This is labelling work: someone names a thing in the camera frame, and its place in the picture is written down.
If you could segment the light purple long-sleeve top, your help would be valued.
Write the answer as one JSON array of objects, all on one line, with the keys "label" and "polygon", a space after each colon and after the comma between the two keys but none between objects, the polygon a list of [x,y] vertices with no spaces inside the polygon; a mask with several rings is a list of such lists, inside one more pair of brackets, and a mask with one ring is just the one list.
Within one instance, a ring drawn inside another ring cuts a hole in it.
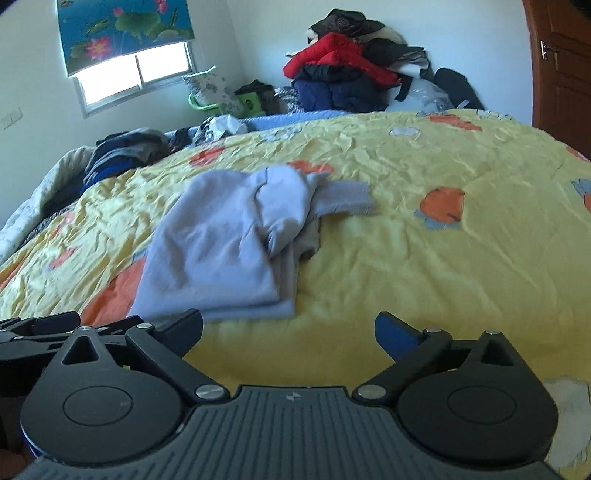
[{"label": "light purple long-sleeve top", "polygon": [[153,323],[191,309],[206,321],[294,317],[321,218],[374,207],[363,181],[287,165],[199,174],[156,228],[129,312]]}]

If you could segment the dark folded clothes stack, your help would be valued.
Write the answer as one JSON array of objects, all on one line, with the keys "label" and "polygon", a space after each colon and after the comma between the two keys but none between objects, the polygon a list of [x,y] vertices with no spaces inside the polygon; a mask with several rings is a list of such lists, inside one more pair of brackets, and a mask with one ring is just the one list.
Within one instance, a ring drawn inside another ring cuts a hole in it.
[{"label": "dark folded clothes stack", "polygon": [[85,168],[79,193],[128,170],[152,165],[169,154],[169,138],[162,132],[139,128],[105,138]]}]

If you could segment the black clothes behind bed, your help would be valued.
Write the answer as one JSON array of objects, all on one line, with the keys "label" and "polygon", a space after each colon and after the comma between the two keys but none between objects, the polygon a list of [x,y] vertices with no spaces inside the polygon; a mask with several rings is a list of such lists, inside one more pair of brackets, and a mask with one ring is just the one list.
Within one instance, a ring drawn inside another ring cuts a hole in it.
[{"label": "black clothes behind bed", "polygon": [[435,73],[433,83],[448,94],[455,108],[485,109],[468,79],[459,72],[448,68],[440,68]]}]

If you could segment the dark navy clothes pile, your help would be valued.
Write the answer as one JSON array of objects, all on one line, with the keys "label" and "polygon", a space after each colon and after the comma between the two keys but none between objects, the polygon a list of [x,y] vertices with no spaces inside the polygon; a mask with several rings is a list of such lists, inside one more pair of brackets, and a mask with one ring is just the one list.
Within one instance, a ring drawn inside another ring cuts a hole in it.
[{"label": "dark navy clothes pile", "polygon": [[360,114],[388,108],[383,89],[365,72],[351,66],[305,64],[291,83],[305,111]]}]

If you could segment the black clothes atop pile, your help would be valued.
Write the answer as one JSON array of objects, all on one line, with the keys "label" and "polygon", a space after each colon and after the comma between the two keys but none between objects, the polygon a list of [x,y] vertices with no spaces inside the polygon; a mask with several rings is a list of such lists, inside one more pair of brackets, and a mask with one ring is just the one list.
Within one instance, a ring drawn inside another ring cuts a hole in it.
[{"label": "black clothes atop pile", "polygon": [[384,38],[397,44],[407,44],[404,37],[393,28],[380,21],[368,19],[358,11],[332,9],[324,19],[308,27],[308,43],[314,43],[331,33],[342,34],[361,43]]}]

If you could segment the yellow floral bed quilt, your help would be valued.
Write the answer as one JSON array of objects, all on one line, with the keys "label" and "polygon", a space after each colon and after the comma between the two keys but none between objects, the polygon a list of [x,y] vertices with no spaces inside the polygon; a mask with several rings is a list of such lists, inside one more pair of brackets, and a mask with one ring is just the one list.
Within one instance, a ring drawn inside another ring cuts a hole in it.
[{"label": "yellow floral bed quilt", "polygon": [[229,388],[353,386],[388,365],[377,313],[457,338],[499,330],[557,403],[549,463],[590,472],[590,162],[489,112],[374,113],[188,148],[90,188],[1,258],[1,314],[131,304],[153,231],[193,177],[287,165],[370,187],[376,212],[328,216],[301,265],[294,318],[205,326],[188,361]]}]

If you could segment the white crumpled plastic bag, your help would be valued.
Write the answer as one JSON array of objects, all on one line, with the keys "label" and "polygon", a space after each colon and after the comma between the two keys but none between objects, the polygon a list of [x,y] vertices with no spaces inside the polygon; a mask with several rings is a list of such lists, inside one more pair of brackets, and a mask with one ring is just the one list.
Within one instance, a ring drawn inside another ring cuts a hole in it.
[{"label": "white crumpled plastic bag", "polygon": [[220,115],[208,118],[200,126],[195,127],[190,138],[193,145],[200,145],[230,136],[246,134],[248,131],[245,123],[235,116]]}]

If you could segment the blue bed sheet edge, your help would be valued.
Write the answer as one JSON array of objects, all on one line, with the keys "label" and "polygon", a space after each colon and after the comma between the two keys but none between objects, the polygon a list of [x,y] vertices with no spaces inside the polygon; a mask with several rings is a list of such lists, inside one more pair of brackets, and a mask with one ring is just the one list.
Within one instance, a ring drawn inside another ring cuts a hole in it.
[{"label": "blue bed sheet edge", "polygon": [[301,112],[301,113],[288,113],[288,114],[280,114],[280,115],[271,115],[271,116],[259,116],[259,117],[249,117],[243,119],[237,119],[232,115],[221,115],[222,119],[226,117],[236,120],[239,123],[242,123],[247,131],[249,132],[256,132],[256,131],[263,131],[263,130],[273,130],[276,128],[289,126],[291,124],[297,124],[301,122],[308,122],[308,121],[315,121],[315,120],[324,120],[324,119],[331,119],[335,117],[341,117],[350,115],[351,112],[346,111],[339,111],[339,110],[322,110],[322,111],[311,111],[311,112]]}]

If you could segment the green plastic stool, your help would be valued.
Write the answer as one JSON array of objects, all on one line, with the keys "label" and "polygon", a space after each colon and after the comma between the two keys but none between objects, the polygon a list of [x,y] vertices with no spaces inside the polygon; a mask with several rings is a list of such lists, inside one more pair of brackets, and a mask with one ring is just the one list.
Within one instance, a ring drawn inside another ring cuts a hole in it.
[{"label": "green plastic stool", "polygon": [[236,96],[236,99],[238,99],[238,103],[242,105],[238,110],[235,109],[235,105],[228,102],[208,105],[201,104],[198,101],[197,96],[193,93],[188,95],[187,101],[192,109],[209,116],[235,115],[235,113],[238,113],[239,118],[252,118],[264,116],[266,114],[266,111],[263,110],[263,104],[260,102],[259,95],[256,93],[252,92],[238,95]]}]

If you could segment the blue lotus roller blind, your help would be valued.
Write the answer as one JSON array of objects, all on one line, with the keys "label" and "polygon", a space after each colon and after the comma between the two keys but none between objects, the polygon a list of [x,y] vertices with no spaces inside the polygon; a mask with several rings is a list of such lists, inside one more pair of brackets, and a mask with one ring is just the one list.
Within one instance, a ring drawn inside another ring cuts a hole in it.
[{"label": "blue lotus roller blind", "polygon": [[194,38],[185,0],[72,0],[58,1],[56,7],[68,76]]}]

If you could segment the red jacket on pile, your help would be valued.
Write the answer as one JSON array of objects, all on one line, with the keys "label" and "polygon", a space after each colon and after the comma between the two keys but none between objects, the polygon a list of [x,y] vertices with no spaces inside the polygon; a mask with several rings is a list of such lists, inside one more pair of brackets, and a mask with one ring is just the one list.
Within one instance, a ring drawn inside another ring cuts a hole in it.
[{"label": "red jacket on pile", "polygon": [[363,57],[363,49],[349,37],[329,33],[298,51],[283,67],[283,75],[294,79],[307,65],[347,66],[363,71],[370,79],[386,89],[399,86],[400,77],[388,68],[378,66]]}]

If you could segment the brown wooden door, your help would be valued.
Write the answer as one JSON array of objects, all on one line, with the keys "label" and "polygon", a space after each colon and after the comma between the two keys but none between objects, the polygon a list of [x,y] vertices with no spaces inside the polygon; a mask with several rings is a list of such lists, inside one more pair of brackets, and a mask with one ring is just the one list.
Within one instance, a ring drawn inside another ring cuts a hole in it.
[{"label": "brown wooden door", "polygon": [[590,156],[590,3],[523,3],[530,34],[533,126]]}]

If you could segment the window with metal frame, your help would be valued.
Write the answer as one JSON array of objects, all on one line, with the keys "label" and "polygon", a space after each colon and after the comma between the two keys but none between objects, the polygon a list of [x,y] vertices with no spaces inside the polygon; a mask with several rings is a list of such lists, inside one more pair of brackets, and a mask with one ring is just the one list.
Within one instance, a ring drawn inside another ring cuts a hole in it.
[{"label": "window with metal frame", "polygon": [[190,43],[175,43],[120,56],[74,75],[85,116],[143,93],[166,87],[192,73]]}]

